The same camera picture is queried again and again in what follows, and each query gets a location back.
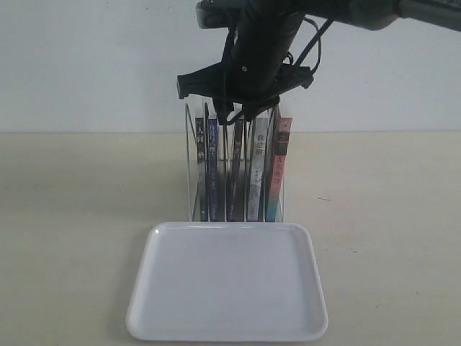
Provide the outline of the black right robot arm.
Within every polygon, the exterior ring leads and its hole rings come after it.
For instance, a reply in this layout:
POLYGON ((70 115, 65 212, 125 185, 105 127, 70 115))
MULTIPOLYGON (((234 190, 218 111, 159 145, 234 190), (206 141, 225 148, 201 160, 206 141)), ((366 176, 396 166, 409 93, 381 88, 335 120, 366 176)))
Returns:
POLYGON ((377 31, 399 18, 460 30, 459 1, 199 1, 202 29, 228 31, 219 62, 179 75, 180 99, 209 97, 221 125, 251 122, 313 82, 306 55, 334 23, 377 31))

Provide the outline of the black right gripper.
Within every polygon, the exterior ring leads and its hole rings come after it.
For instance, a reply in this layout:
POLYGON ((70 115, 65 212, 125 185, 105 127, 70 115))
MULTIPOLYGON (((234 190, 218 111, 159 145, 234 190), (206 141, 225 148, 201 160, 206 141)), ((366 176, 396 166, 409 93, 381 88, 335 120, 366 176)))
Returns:
POLYGON ((243 104, 243 117, 253 120, 276 107, 279 96, 312 83, 308 67, 286 64, 284 59, 305 17, 305 12, 269 15, 243 10, 236 26, 237 38, 222 61, 179 75, 180 99, 191 94, 212 98, 219 125, 236 121, 228 116, 233 102, 243 104))

